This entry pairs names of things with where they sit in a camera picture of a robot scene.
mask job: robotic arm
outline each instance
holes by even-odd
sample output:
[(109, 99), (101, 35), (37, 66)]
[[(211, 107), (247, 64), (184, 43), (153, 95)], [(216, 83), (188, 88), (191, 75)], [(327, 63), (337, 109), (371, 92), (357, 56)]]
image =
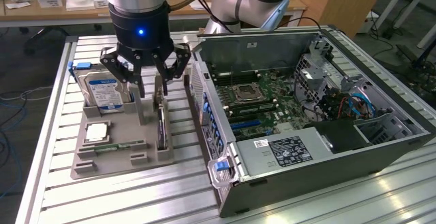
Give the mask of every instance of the robotic arm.
[[(117, 37), (117, 46), (101, 51), (100, 61), (120, 82), (139, 86), (144, 97), (141, 67), (156, 66), (163, 78), (163, 91), (167, 82), (180, 78), (191, 58), (187, 44), (175, 44), (169, 36), (171, 11), (181, 9), (193, 0), (169, 6), (167, 0), (108, 0), (109, 13)], [(223, 24), (240, 32), (240, 21), (265, 30), (273, 30), (284, 15), (289, 0), (212, 0), (215, 17), (209, 20), (205, 33), (225, 33)], [(165, 60), (176, 53), (176, 61), (168, 67)], [(129, 70), (117, 60), (121, 56), (133, 65)]]

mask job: gray robot arm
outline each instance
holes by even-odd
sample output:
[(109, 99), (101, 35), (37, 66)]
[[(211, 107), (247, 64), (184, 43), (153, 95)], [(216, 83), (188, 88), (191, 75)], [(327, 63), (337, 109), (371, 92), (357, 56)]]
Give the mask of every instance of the gray robot arm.
[(205, 34), (240, 32), (240, 21), (272, 31), (284, 16), (289, 0), (212, 0), (213, 16)]

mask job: cpu socket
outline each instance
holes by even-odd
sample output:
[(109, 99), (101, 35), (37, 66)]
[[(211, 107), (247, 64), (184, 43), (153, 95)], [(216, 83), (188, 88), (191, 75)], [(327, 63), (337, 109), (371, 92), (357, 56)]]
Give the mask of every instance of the cpu socket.
[(252, 103), (267, 99), (257, 84), (236, 85), (232, 90), (236, 97), (235, 103)]

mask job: blue led light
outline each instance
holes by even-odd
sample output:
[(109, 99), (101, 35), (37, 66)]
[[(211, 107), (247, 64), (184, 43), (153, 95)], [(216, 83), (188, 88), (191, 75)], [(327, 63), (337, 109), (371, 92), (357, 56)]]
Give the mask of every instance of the blue led light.
[(139, 30), (137, 30), (137, 34), (139, 34), (140, 36), (144, 36), (144, 35), (145, 35), (145, 30), (139, 29)]

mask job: motherboard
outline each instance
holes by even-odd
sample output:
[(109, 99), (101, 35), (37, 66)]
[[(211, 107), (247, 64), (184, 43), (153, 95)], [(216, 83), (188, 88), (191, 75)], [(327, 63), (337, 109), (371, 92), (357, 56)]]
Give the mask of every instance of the motherboard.
[(287, 69), (212, 75), (236, 141), (300, 130), (309, 123)]

